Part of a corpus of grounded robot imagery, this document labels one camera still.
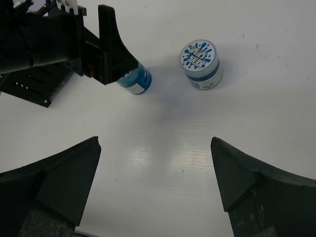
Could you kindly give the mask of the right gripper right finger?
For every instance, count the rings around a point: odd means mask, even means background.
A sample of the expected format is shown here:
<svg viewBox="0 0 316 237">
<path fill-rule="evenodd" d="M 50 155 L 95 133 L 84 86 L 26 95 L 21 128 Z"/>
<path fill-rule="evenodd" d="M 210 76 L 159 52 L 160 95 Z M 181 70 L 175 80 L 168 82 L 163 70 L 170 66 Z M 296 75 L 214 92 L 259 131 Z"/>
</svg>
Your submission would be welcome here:
<svg viewBox="0 0 316 237">
<path fill-rule="evenodd" d="M 316 181 L 258 160 L 224 140 L 210 144 L 223 209 L 236 237 L 314 237 Z"/>
</svg>

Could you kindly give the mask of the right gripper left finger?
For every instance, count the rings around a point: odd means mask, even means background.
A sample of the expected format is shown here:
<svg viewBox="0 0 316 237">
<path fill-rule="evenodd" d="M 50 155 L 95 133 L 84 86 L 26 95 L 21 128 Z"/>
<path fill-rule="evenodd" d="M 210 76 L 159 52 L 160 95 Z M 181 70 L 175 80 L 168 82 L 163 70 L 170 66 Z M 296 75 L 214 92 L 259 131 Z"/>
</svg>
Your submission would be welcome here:
<svg viewBox="0 0 316 237">
<path fill-rule="evenodd" d="M 72 237 L 101 155 L 97 136 L 0 175 L 2 237 Z"/>
</svg>

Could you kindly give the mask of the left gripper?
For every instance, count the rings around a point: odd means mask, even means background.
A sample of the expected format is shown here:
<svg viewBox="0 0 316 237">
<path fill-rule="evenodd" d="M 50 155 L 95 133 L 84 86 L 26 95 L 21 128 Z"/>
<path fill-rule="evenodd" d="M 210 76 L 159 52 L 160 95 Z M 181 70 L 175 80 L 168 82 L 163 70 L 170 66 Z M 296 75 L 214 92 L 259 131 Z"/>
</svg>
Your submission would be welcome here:
<svg viewBox="0 0 316 237">
<path fill-rule="evenodd" d="M 37 11 L 1 6 L 0 76 L 62 63 L 108 85 L 138 68 L 119 35 L 114 8 L 98 6 L 99 39 L 84 26 L 86 15 L 82 6 L 42 6 Z"/>
</svg>

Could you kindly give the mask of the black slotted organizer box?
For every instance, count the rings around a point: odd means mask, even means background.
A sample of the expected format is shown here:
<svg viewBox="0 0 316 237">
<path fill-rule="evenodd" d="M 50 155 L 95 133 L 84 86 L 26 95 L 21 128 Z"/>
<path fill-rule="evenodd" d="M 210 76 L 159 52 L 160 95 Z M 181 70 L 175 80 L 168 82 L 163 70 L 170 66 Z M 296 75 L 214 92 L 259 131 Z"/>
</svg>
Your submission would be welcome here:
<svg viewBox="0 0 316 237">
<path fill-rule="evenodd" d="M 72 75 L 63 63 L 34 67 L 10 73 L 0 91 L 47 108 Z"/>
</svg>

